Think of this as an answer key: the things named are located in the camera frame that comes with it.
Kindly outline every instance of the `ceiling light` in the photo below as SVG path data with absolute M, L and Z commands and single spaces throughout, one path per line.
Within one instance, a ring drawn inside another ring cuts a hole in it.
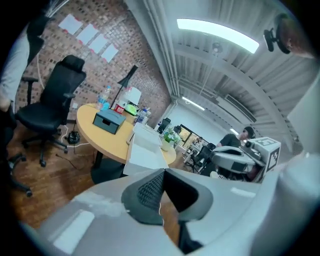
M 233 132 L 235 135 L 239 135 L 239 133 L 237 133 L 234 129 L 230 129 L 231 132 Z
M 192 105 L 196 106 L 197 108 L 201 109 L 202 111 L 204 111 L 205 109 L 202 106 L 199 106 L 198 104 L 194 103 L 193 101 L 191 101 L 190 99 L 187 99 L 185 97 L 182 97 L 183 100 L 185 100 L 186 102 L 191 103 Z
M 255 40 L 226 26 L 204 20 L 187 18 L 178 18 L 176 22 L 178 23 L 178 27 L 181 30 L 194 30 L 218 36 L 245 48 L 253 54 L 259 47 L 259 43 Z

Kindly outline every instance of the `potted plant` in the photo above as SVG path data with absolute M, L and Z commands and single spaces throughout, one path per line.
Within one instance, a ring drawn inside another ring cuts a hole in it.
M 162 146 L 161 148 L 164 151 L 168 151 L 173 143 L 177 143 L 179 141 L 179 135 L 174 131 L 173 128 L 169 128 L 163 136 Z

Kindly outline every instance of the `black shirt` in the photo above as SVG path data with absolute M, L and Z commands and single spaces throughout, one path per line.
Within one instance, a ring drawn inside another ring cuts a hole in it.
M 241 141 L 237 138 L 236 135 L 230 133 L 223 137 L 223 139 L 220 141 L 222 146 L 229 146 L 229 147 L 240 147 Z

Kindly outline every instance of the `ceiling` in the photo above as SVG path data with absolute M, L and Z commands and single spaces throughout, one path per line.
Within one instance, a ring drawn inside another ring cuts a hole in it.
M 308 90 L 318 68 L 311 59 L 269 52 L 263 31 L 281 10 L 266 0 L 125 0 L 144 33 L 173 99 L 182 96 L 204 107 L 205 115 L 227 131 L 244 127 L 216 105 L 231 95 L 256 118 L 257 136 L 286 143 L 297 134 L 287 115 Z M 259 43 L 255 53 L 221 37 L 178 28 L 177 19 L 217 23 Z M 219 43 L 222 52 L 212 45 Z

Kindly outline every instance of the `black desk lamp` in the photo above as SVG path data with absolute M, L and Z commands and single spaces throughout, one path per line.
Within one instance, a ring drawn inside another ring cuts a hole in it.
M 113 105 L 114 105 L 114 103 L 115 103 L 115 101 L 116 101 L 116 99 L 117 99 L 117 97 L 118 97 L 121 89 L 122 89 L 123 87 L 124 87 L 124 88 L 127 88 L 127 87 L 128 87 L 129 80 L 130 80 L 130 78 L 134 75 L 134 73 L 136 72 L 137 68 L 138 68 L 138 67 L 137 67 L 136 65 L 134 65 L 134 66 L 131 68 L 131 70 L 129 71 L 129 73 L 126 75 L 126 77 L 118 82 L 118 84 L 121 85 L 121 88 L 120 88 L 119 91 L 117 92 L 117 94 L 116 94 L 116 96 L 115 96 L 112 104 L 110 105 L 110 109 L 113 107 Z

